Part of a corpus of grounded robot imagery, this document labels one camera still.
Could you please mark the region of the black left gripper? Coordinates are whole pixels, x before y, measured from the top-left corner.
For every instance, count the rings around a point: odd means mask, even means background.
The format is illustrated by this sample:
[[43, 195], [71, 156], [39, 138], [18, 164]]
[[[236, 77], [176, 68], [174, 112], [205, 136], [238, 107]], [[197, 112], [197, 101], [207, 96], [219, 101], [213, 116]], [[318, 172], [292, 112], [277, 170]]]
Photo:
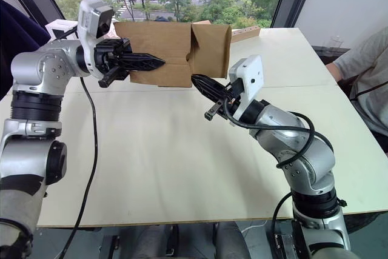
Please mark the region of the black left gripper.
[[166, 63], [148, 53], [132, 53], [128, 38], [104, 39], [96, 45], [94, 59], [96, 68], [102, 73], [98, 81], [102, 88], [108, 88], [116, 80], [125, 80], [129, 71], [148, 72]]

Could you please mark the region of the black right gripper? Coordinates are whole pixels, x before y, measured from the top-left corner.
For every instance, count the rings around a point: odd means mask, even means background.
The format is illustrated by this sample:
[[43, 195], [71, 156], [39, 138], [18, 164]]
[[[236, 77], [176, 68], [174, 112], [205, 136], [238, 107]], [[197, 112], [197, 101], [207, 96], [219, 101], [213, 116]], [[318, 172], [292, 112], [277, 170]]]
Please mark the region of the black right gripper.
[[241, 78], [237, 78], [234, 82], [229, 82], [226, 86], [202, 74], [193, 74], [191, 81], [202, 95], [215, 103], [204, 114], [207, 120], [212, 120], [216, 114], [227, 119], [226, 111], [224, 110], [225, 100], [227, 100], [226, 108], [228, 110], [236, 109], [240, 103], [240, 95], [243, 93], [243, 81]]

